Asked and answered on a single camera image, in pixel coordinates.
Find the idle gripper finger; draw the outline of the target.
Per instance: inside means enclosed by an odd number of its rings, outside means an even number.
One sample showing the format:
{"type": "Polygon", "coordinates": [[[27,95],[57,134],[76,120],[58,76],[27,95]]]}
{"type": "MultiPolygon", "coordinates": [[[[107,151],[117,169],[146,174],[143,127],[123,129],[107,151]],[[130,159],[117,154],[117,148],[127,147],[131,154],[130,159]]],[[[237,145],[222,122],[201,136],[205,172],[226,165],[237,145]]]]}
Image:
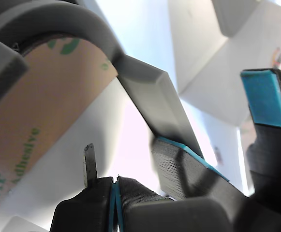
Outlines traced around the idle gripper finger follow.
{"type": "Polygon", "coordinates": [[[255,192],[281,194],[281,70],[243,70],[240,77],[256,131],[247,150],[255,192]]]}
{"type": "Polygon", "coordinates": [[[188,148],[157,138],[152,155],[162,191],[175,200],[206,197],[225,210],[236,232],[252,232],[248,198],[229,180],[188,148]]]}

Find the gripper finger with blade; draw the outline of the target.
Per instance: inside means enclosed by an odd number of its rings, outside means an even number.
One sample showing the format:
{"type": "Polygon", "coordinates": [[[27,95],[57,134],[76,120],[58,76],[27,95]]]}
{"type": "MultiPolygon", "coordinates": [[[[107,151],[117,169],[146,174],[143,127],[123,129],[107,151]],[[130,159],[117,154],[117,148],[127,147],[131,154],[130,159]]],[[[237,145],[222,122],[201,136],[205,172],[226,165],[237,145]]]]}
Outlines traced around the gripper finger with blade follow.
{"type": "Polygon", "coordinates": [[[84,183],[79,194],[56,206],[51,232],[107,231],[113,178],[97,177],[93,144],[84,149],[84,183]]]}

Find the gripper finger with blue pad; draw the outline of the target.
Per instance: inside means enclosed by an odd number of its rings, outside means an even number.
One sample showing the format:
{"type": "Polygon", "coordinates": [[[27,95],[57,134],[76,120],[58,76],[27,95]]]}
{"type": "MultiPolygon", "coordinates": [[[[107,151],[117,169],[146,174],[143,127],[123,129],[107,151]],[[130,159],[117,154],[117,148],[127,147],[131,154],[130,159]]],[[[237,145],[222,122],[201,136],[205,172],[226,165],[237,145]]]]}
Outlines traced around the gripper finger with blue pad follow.
{"type": "Polygon", "coordinates": [[[119,229],[122,232],[231,232],[224,209],[206,197],[174,201],[132,178],[116,181],[119,229]]]}

